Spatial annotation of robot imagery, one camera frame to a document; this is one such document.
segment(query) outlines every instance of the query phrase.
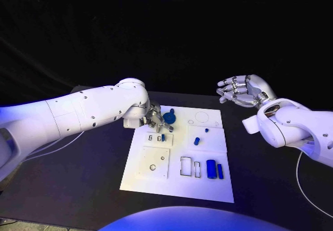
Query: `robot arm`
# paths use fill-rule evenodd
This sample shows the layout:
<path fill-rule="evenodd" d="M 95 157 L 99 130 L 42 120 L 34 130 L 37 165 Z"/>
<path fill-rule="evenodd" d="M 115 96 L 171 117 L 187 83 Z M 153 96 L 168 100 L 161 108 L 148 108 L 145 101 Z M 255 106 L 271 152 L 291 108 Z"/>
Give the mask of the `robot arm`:
<path fill-rule="evenodd" d="M 277 99 L 267 82 L 256 75 L 236 76 L 218 83 L 220 103 L 230 100 L 258 113 L 242 121 L 249 134 L 261 132 L 275 147 L 300 149 L 307 156 L 333 167 L 333 112 L 311 111 L 288 99 Z"/>
<path fill-rule="evenodd" d="M 132 78 L 59 98 L 0 108 L 0 181 L 32 151 L 49 142 L 124 118 L 125 128 L 164 123 L 144 83 Z"/>

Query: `black curtain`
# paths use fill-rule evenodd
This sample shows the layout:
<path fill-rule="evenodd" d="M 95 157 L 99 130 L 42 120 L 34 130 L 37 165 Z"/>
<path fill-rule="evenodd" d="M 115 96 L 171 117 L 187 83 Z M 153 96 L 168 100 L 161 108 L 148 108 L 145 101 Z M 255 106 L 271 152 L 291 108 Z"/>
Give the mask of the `black curtain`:
<path fill-rule="evenodd" d="M 127 77 L 147 90 L 216 95 L 218 81 L 256 74 L 278 97 L 331 110 L 330 21 L 305 3 L 3 1 L 0 104 Z"/>

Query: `dark table surface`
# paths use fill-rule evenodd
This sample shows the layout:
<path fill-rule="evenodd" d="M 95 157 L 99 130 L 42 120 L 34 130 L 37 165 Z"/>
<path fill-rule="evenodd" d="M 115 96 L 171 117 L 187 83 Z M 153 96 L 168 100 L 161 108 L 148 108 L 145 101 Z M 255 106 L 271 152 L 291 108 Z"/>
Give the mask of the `dark table surface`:
<path fill-rule="evenodd" d="M 259 133 L 245 131 L 241 120 L 256 110 L 219 104 L 218 96 L 163 92 L 148 96 L 161 105 L 220 110 L 235 203 L 119 190 L 134 133 L 119 120 L 86 131 L 59 152 L 21 164 L 0 195 L 0 217 L 96 230 L 138 211 L 184 205 L 238 212 L 295 231 L 331 231 L 333 219 L 311 206 L 297 186 L 300 151 L 271 147 Z M 333 168 L 303 155 L 298 176 L 308 198 L 333 214 Z"/>

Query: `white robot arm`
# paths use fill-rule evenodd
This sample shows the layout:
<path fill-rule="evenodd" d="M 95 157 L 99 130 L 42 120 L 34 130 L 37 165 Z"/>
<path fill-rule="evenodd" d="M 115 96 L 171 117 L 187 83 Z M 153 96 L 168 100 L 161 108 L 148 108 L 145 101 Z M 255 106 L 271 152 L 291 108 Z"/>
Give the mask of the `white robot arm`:
<path fill-rule="evenodd" d="M 127 78 L 36 103 L 0 108 L 0 181 L 32 151 L 49 142 L 124 118 L 125 128 L 173 127 L 150 103 L 144 83 Z"/>
<path fill-rule="evenodd" d="M 288 99 L 277 99 L 267 82 L 256 75 L 236 76 L 218 83 L 220 103 L 230 100 L 258 113 L 242 121 L 249 134 L 261 132 L 275 147 L 300 149 L 307 156 L 333 167 L 333 112 L 311 111 Z"/>

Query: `white cable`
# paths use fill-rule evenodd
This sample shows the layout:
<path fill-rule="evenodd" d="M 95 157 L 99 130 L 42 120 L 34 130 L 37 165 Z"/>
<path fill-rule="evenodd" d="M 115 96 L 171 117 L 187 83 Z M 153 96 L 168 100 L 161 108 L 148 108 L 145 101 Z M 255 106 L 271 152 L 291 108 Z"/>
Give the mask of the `white cable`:
<path fill-rule="evenodd" d="M 37 156 L 33 156 L 33 157 L 24 159 L 23 162 L 27 161 L 27 160 L 32 160 L 32 159 L 34 159 L 34 158 L 37 158 L 37 157 L 40 157 L 40 156 L 43 156 L 43 155 L 47 155 L 47 154 L 50 154 L 50 153 L 57 152 L 60 149 L 63 149 L 63 148 L 79 138 L 79 136 L 81 136 L 82 134 L 83 134 L 83 132 L 79 133 L 79 135 L 76 136 L 76 138 L 75 138 L 65 146 L 62 146 L 60 148 L 57 148 L 56 150 L 53 150 L 53 151 L 49 152 L 49 153 L 45 153 L 45 154 L 42 154 L 42 155 L 37 155 Z"/>
<path fill-rule="evenodd" d="M 49 148 L 53 144 L 56 144 L 63 138 L 60 138 L 59 140 L 56 140 L 52 144 L 49 144 L 46 147 L 37 149 L 36 151 L 33 151 L 29 155 L 33 155 L 36 153 L 39 153 L 40 151 L 43 151 L 46 148 Z"/>
<path fill-rule="evenodd" d="M 298 181 L 298 164 L 300 164 L 300 157 L 298 157 L 297 166 L 295 166 L 295 179 L 297 179 L 297 184 L 298 184 L 300 191 L 301 191 L 303 196 L 305 197 L 307 201 L 308 201 L 308 202 L 311 203 L 311 205 L 317 208 L 317 210 L 321 211 L 329 217 L 333 218 L 333 216 L 331 216 L 326 211 L 323 211 L 323 210 L 317 207 L 317 205 L 310 201 L 310 199 L 307 198 L 305 193 L 304 193 L 304 191 L 303 191 L 303 189 L 301 189 L 301 187 L 300 187 L 300 181 Z"/>

